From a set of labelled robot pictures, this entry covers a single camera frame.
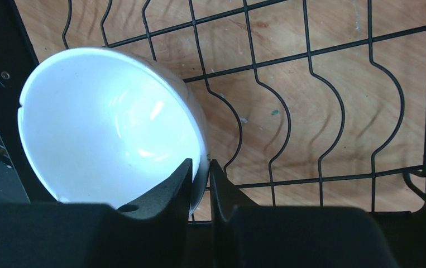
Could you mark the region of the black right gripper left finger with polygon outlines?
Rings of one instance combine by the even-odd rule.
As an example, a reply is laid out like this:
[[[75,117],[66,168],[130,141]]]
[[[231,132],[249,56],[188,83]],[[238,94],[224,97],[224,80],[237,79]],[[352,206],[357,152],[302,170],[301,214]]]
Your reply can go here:
[[[0,267],[180,267],[193,164],[114,209],[106,204],[0,204]]]

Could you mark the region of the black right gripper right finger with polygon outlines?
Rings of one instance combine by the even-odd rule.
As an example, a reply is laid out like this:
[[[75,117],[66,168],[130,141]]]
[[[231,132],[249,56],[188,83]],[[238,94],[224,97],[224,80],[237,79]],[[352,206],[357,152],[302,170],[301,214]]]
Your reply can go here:
[[[215,267],[397,267],[382,230],[353,207],[262,206],[210,163]]]

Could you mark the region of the cream leaf bowl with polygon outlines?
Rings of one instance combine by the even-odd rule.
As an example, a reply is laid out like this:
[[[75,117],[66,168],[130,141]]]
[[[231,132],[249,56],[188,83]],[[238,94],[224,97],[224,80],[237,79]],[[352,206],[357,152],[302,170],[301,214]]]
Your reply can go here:
[[[167,67],[114,49],[67,49],[34,68],[19,104],[23,150],[58,202],[118,209],[191,159],[190,212],[200,204],[210,163],[207,119]]]

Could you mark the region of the black wire dish rack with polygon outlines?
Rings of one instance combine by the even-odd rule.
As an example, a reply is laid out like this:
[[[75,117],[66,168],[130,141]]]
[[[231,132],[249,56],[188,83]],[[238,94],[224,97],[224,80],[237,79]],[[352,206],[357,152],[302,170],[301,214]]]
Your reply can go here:
[[[426,1],[0,1],[0,138],[29,203],[62,203],[23,150],[17,111],[41,62],[101,47],[180,77],[210,163],[262,206],[353,207],[397,267],[426,267]],[[185,255],[215,267],[210,163]]]

